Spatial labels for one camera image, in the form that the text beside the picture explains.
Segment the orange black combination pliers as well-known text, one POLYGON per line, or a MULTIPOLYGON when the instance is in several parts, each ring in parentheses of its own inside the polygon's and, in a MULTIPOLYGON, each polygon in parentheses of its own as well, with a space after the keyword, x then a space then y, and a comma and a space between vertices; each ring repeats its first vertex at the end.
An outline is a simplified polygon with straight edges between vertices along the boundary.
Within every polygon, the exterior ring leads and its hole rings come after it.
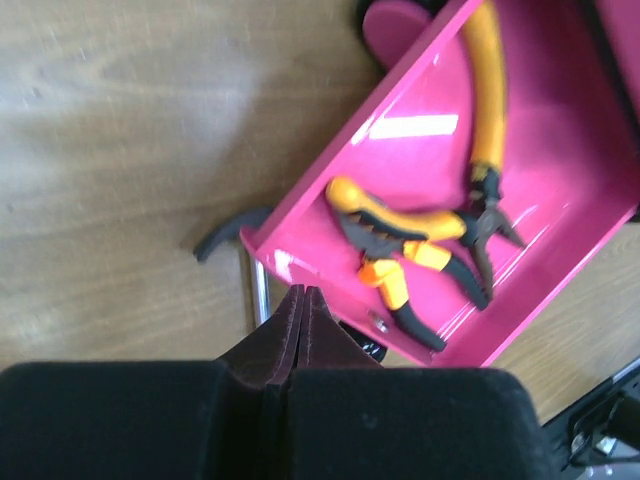
POLYGON ((399 237, 377 232, 359 215, 338 215, 340 227, 349 243, 362 253, 359 280, 378 290, 395 324, 407 335, 435 352, 446 347, 446 341, 424 324, 411 303, 401 255, 416 265, 453 278, 480 310, 487 308, 489 298, 472 270, 451 251, 427 240, 413 240, 403 234, 399 237))

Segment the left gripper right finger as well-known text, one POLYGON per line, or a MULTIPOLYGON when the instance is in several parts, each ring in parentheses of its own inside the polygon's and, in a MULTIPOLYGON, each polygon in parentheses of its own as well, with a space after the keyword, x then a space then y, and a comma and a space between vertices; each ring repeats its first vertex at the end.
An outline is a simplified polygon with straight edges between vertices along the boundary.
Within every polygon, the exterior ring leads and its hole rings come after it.
POLYGON ((287 394, 291 479, 552 479, 529 393, 492 368, 314 368, 304 336, 287 394))

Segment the black handled hammer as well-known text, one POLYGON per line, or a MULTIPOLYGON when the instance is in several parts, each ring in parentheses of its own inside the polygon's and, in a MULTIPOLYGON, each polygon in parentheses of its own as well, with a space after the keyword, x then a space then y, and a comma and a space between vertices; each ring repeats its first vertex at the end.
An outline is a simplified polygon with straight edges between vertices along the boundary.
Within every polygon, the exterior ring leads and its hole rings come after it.
POLYGON ((233 243, 243 252, 249 267, 250 293, 255 327, 263 325, 271 316, 269 275, 265 266, 249 252, 241 240, 244 229, 259 229, 272 214, 272 206, 250 208, 232 215, 214 226, 193 248, 192 254, 199 264, 205 264, 221 245, 233 243))

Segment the yellow needle nose pliers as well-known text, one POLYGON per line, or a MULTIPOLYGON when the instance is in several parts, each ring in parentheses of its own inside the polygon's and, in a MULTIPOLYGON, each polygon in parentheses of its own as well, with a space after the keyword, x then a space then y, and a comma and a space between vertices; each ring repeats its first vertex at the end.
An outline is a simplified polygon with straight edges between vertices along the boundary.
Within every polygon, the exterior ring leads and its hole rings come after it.
POLYGON ((519 248, 525 245, 499 207, 508 85, 495 4, 482 2, 465 22, 462 34, 474 81, 468 207, 422 214, 393 211, 346 176, 331 179, 325 197, 338 215, 359 215, 377 232, 405 234, 451 251, 472 270, 490 301, 494 271, 487 252, 489 239, 500 234, 519 248))

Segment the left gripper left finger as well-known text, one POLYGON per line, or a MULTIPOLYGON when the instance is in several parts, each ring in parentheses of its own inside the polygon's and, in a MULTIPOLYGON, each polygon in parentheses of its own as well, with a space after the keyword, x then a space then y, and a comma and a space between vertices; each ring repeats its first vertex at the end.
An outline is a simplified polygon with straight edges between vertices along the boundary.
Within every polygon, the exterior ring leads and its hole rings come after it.
POLYGON ((29 362, 1 374, 5 479, 273 479, 305 290, 214 360, 29 362))

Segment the pink top drawer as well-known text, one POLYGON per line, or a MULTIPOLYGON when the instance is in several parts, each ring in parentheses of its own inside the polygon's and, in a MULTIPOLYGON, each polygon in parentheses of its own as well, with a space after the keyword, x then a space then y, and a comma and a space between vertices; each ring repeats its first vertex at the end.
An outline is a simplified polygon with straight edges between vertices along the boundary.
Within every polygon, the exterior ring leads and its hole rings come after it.
POLYGON ((639 0, 587 0, 583 9, 618 102, 639 134, 639 0))

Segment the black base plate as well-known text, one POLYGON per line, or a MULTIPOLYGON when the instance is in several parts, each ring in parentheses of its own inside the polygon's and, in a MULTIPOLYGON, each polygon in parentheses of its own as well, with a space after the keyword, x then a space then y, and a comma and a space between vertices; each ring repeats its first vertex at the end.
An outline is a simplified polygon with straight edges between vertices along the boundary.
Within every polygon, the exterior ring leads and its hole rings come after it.
POLYGON ((543 425, 560 479, 639 477, 639 360, 543 425))

